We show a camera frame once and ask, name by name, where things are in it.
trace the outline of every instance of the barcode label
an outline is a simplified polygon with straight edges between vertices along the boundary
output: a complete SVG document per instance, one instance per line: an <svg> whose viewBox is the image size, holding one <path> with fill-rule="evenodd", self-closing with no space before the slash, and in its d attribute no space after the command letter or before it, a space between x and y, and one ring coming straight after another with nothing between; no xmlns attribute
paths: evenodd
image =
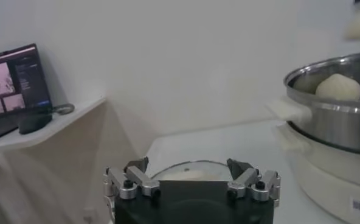
<svg viewBox="0 0 360 224"><path fill-rule="evenodd" d="M360 215L360 199L350 197L350 211L356 215Z"/></svg>
<svg viewBox="0 0 360 224"><path fill-rule="evenodd" d="M360 201L353 201L353 209L360 211Z"/></svg>

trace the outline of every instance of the white wall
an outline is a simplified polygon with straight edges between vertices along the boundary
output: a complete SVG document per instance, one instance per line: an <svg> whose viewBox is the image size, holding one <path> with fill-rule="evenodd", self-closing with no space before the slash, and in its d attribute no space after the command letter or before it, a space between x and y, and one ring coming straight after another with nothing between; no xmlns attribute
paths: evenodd
<svg viewBox="0 0 360 224"><path fill-rule="evenodd" d="M38 43L56 103L105 91L143 155L160 135L271 117L263 105L284 94L287 72L360 51L342 40L351 4L0 0L0 51Z"/></svg>

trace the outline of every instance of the white dough ball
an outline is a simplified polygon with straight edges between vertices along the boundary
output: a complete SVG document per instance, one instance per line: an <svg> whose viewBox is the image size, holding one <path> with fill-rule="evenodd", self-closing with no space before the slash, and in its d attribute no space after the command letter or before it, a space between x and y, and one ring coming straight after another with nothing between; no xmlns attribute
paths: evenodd
<svg viewBox="0 0 360 224"><path fill-rule="evenodd" d="M360 84L346 76L334 74L319 84L315 95L335 100L359 100Z"/></svg>

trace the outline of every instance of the stainless steel pot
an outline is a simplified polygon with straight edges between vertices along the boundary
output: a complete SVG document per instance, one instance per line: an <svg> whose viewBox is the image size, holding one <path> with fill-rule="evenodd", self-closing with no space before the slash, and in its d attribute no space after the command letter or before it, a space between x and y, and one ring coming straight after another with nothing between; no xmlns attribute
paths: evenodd
<svg viewBox="0 0 360 224"><path fill-rule="evenodd" d="M287 120L292 128L313 140L360 154L360 100L321 99L314 95L318 84L335 73L360 84L360 54L332 58L289 73L284 79L287 96L299 104L301 111L307 111L303 112L305 116L293 116L300 119Z"/></svg>

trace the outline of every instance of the white table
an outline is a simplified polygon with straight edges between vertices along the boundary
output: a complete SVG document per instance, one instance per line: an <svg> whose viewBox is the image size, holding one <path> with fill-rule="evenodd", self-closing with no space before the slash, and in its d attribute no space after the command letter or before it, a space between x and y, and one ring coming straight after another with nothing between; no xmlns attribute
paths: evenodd
<svg viewBox="0 0 360 224"><path fill-rule="evenodd" d="M158 138L149 149L147 175L184 161L228 158L251 163L262 172L276 170L282 177L280 207L275 224L345 223L318 207L295 182L284 153L272 134L279 121L264 121Z"/></svg>

